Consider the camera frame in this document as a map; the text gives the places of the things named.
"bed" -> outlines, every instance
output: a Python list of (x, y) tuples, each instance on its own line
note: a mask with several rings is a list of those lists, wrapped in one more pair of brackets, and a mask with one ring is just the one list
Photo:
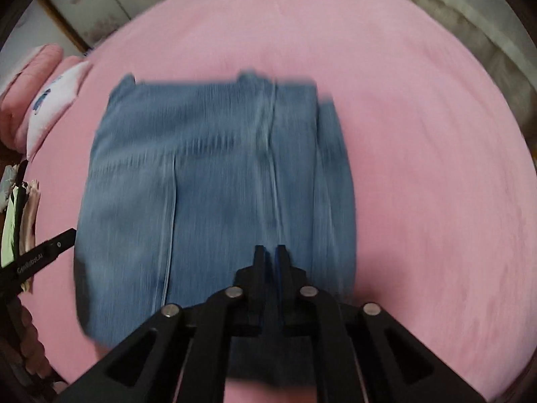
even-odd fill
[[(487, 399), (528, 365), (537, 347), (531, 156), (487, 72), (411, 2), (166, 0), (87, 59), (77, 100), (26, 172), (42, 193), (37, 243), (76, 227), (93, 135), (125, 74), (308, 77), (334, 98), (351, 163), (356, 302), (381, 304)], [(76, 319), (72, 260), (64, 253), (22, 296), (68, 381), (98, 359)], [(250, 384), (226, 391), (227, 402), (285, 398)]]

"blue denim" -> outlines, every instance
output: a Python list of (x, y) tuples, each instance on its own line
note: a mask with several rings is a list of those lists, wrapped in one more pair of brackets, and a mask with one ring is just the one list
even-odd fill
[(313, 284), (350, 298), (355, 235), (343, 136), (315, 85), (126, 76), (91, 149), (75, 246), (79, 319), (113, 347), (164, 304), (188, 307), (228, 287), (257, 244), (285, 244)]

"cloth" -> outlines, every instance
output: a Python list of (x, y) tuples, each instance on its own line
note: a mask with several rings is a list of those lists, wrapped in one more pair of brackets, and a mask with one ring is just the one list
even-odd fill
[(8, 266), (15, 260), (15, 208), (17, 207), (16, 202), (18, 200), (20, 191), (21, 188), (18, 186), (13, 188), (13, 191), (7, 201), (4, 230), (2, 231), (2, 249), (0, 251), (2, 268)]
[(7, 208), (7, 202), (17, 177), (17, 169), (18, 165), (7, 165), (2, 174), (2, 180), (0, 181), (0, 212), (4, 212)]
[(26, 188), (28, 201), (22, 210), (22, 219), (20, 223), (19, 253), (21, 255), (30, 251), (36, 246), (36, 234), (34, 226), (36, 224), (37, 209), (41, 192), (39, 191), (39, 182), (32, 180)]
[(257, 244), (285, 244), (313, 284), (350, 298), (354, 214), (336, 111), (313, 84), (127, 76), (96, 132), (82, 199), (82, 328), (111, 348), (164, 304), (188, 307), (230, 286)]

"jeans seam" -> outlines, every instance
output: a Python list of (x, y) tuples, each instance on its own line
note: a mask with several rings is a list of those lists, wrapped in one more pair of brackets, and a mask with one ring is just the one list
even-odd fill
[(276, 178), (276, 163), (274, 153), (272, 151), (272, 129), (274, 127), (275, 115), (276, 115), (276, 95), (277, 95), (277, 85), (272, 85), (272, 92), (269, 103), (269, 112), (268, 117), (268, 130), (267, 130), (267, 153), (268, 153), (268, 163), (270, 166), (270, 179), (271, 179), (271, 188), (272, 188), (272, 205), (275, 215), (275, 221), (277, 226), (277, 237), (278, 244), (283, 244), (284, 241), (284, 229), (281, 221), (281, 211), (278, 198), (278, 181)]
[(117, 156), (116, 159), (109, 154), (107, 157), (112, 158), (112, 160), (107, 160), (104, 163), (100, 162), (100, 157), (97, 160), (90, 159), (88, 178), (121, 171), (122, 169), (140, 168), (143, 167), (144, 164), (153, 162), (155, 159), (159, 159), (161, 157), (211, 157), (226, 154), (230, 151), (241, 148), (241, 138), (235, 134), (218, 134), (213, 136), (210, 140), (215, 142), (215, 144), (208, 149), (201, 148), (202, 146), (209, 146), (208, 144), (203, 145), (205, 142), (207, 142), (207, 138), (197, 138), (189, 141), (188, 144), (184, 144), (180, 149), (167, 149), (161, 152), (136, 152), (130, 153), (128, 157)]
[[(325, 226), (326, 227), (326, 231), (325, 231), (326, 242), (324, 244), (324, 256), (327, 258), (332, 258), (336, 261), (339, 258), (340, 253), (338, 250), (338, 243), (334, 234), (334, 217), (332, 215), (332, 200), (331, 200), (331, 195), (330, 195), (330, 185), (327, 180), (327, 175), (328, 175), (327, 163), (330, 163), (330, 162), (329, 161), (327, 162), (327, 160), (323, 158), (322, 150), (319, 147), (318, 147), (318, 156), (319, 156), (319, 164), (320, 164), (321, 171), (322, 171), (320, 180), (322, 182), (323, 189), (321, 192), (324, 193), (324, 196), (326, 199), (325, 201), (326, 213), (324, 214), (326, 216), (326, 226)], [(331, 266), (329, 270), (334, 270), (335, 268), (340, 268), (340, 267), (339, 265), (335, 263), (335, 265)], [(335, 271), (333, 276), (337, 284), (336, 292), (337, 293), (344, 292), (343, 287), (342, 287), (343, 283), (342, 283), (340, 274), (337, 271)]]
[(176, 205), (177, 205), (177, 176), (175, 171), (175, 157), (173, 157), (172, 161), (172, 172), (173, 172), (173, 196), (172, 196), (172, 204), (171, 204), (171, 220), (170, 220), (170, 234), (169, 234), (169, 242), (168, 242), (168, 250), (167, 250), (167, 262), (166, 262), (166, 274), (164, 276), (164, 288), (162, 289), (162, 301), (160, 302), (160, 306), (164, 306), (166, 304), (167, 294), (168, 294), (168, 288), (170, 286), (170, 271), (171, 271), (171, 260), (172, 260), (172, 253), (173, 253), (173, 247), (174, 247), (174, 227), (175, 227), (175, 213), (176, 213)]

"wall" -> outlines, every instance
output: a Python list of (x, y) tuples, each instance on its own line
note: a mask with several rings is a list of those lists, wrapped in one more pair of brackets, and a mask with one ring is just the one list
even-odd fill
[(0, 86), (11, 68), (32, 48), (55, 42), (66, 56), (81, 55), (36, 1), (33, 1), (0, 51)]

